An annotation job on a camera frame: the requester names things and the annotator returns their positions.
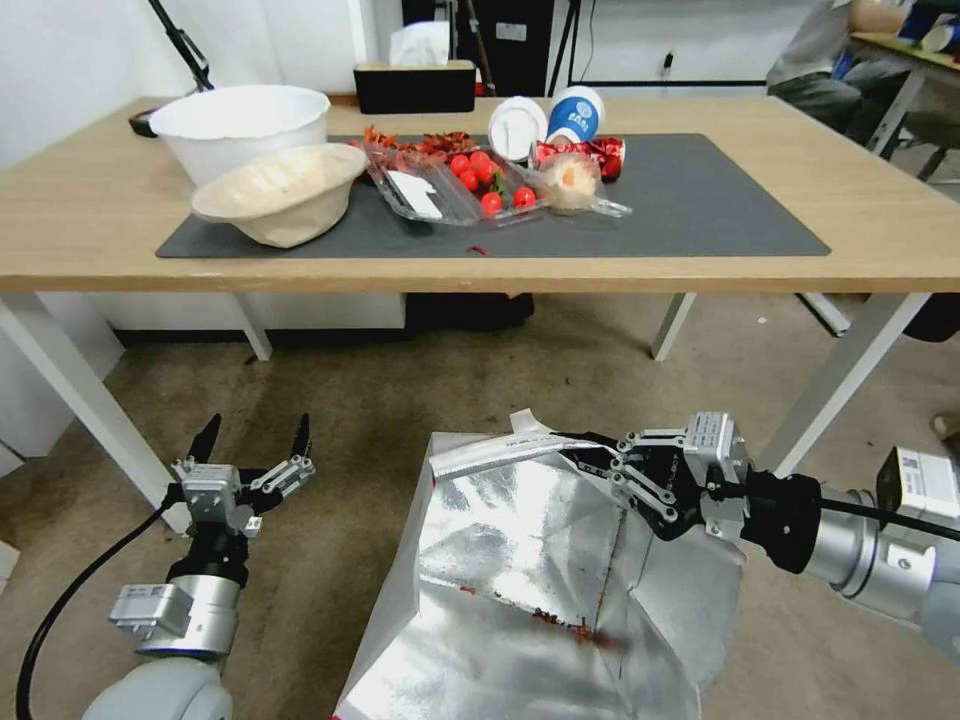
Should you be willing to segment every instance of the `wooden table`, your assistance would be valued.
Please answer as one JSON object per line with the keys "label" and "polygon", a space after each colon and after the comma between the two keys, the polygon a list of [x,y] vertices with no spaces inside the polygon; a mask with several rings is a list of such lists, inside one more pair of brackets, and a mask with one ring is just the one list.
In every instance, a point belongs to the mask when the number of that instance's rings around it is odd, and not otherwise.
{"label": "wooden table", "polygon": [[[471,114],[370,117],[331,110],[331,133],[482,132],[495,101]],[[154,504],[170,475],[34,293],[207,291],[236,300],[261,357],[269,342],[245,292],[670,292],[654,343],[662,359],[692,293],[871,292],[815,373],[760,465],[789,472],[931,291],[960,290],[960,206],[768,97],[611,100],[611,133],[699,132],[763,185],[832,252],[797,258],[284,259],[155,257],[183,220],[191,186],[158,140],[126,118],[94,123],[0,175],[0,327]],[[186,513],[166,516],[183,529]]]}

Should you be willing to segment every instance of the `silver foil bag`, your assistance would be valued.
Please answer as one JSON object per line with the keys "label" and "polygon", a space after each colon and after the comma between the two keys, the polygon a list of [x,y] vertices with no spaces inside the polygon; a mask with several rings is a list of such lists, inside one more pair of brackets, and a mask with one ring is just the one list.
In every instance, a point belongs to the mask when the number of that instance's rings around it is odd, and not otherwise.
{"label": "silver foil bag", "polygon": [[[484,437],[436,433],[428,458]],[[471,452],[460,477],[424,462],[336,716],[698,718],[742,555],[657,541],[558,455],[473,471]]]}

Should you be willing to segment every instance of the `cherry tomato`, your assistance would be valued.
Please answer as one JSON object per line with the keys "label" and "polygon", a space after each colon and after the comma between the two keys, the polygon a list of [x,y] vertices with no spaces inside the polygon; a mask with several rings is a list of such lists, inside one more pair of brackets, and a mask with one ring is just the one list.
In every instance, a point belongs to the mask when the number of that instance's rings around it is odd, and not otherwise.
{"label": "cherry tomato", "polygon": [[514,207],[529,207],[537,202],[537,195],[528,187],[517,188],[513,194]]}
{"label": "cherry tomato", "polygon": [[473,171],[477,174],[477,180],[484,185],[489,185],[493,182],[493,176],[500,172],[500,166],[493,162],[478,163]]}
{"label": "cherry tomato", "polygon": [[470,167],[474,170],[477,169],[477,165],[486,165],[490,162],[490,156],[487,155],[483,150],[475,150],[470,153]]}
{"label": "cherry tomato", "polygon": [[460,177],[460,173],[470,167],[470,159],[466,155],[454,155],[450,159],[450,172],[452,172],[457,177]]}
{"label": "cherry tomato", "polygon": [[473,170],[464,170],[460,173],[460,182],[470,192],[474,192],[480,187],[480,183],[477,182],[477,174]]}
{"label": "cherry tomato", "polygon": [[480,198],[480,204],[487,215],[496,215],[503,210],[503,199],[497,193],[487,193]]}

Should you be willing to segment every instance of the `paper bowl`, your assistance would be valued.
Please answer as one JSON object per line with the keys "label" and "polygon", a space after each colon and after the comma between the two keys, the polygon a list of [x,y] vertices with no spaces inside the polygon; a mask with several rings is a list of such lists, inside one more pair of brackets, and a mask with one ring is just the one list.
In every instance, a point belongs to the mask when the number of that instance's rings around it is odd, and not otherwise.
{"label": "paper bowl", "polygon": [[366,154],[350,145],[284,148],[201,187],[193,214],[232,223],[263,245],[293,247],[336,225],[366,166]]}
{"label": "paper bowl", "polygon": [[242,85],[189,95],[150,116],[197,187],[284,147],[327,141],[330,100],[291,85]]}

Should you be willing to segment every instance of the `white table leg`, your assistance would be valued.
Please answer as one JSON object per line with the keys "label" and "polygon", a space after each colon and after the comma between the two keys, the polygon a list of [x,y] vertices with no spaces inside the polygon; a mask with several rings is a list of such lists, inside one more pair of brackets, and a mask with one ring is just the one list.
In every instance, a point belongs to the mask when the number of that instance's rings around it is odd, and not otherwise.
{"label": "white table leg", "polygon": [[650,347],[650,355],[657,362],[667,359],[670,348],[673,347],[677,335],[680,334],[680,328],[683,327],[683,321],[687,319],[687,314],[696,299],[696,293],[678,293],[673,296],[670,307],[667,308],[667,314],[664,315],[660,329],[657,331],[657,338]]}
{"label": "white table leg", "polygon": [[[157,507],[173,476],[40,299],[32,293],[0,295],[0,328]],[[174,531],[183,533],[190,516],[178,505],[163,518]]]}
{"label": "white table leg", "polygon": [[871,296],[780,423],[757,467],[781,477],[793,472],[929,297],[929,293]]}
{"label": "white table leg", "polygon": [[880,124],[877,125],[877,129],[873,131],[873,136],[867,141],[867,150],[874,155],[883,152],[887,143],[890,142],[890,138],[900,129],[903,116],[907,114],[911,103],[917,97],[920,88],[923,87],[923,79],[923,73],[917,70],[907,75],[907,79],[904,81],[903,87],[900,88],[900,92],[897,93],[897,97],[893,99],[893,103],[887,109]]}
{"label": "white table leg", "polygon": [[240,327],[247,336],[247,340],[250,341],[250,345],[253,347],[253,352],[256,354],[257,359],[266,362],[273,354],[273,345],[270,344],[270,339],[267,337],[266,331],[260,324],[256,313],[254,313],[253,306],[250,304],[246,295],[228,293],[227,297],[233,300],[234,307],[237,310],[237,317],[241,323]]}
{"label": "white table leg", "polygon": [[850,329],[850,321],[833,301],[823,293],[800,293],[810,311],[820,318],[834,337],[843,337]]}
{"label": "white table leg", "polygon": [[7,581],[13,574],[13,566],[17,564],[17,558],[19,557],[19,550],[0,540],[0,594],[3,594],[6,589]]}

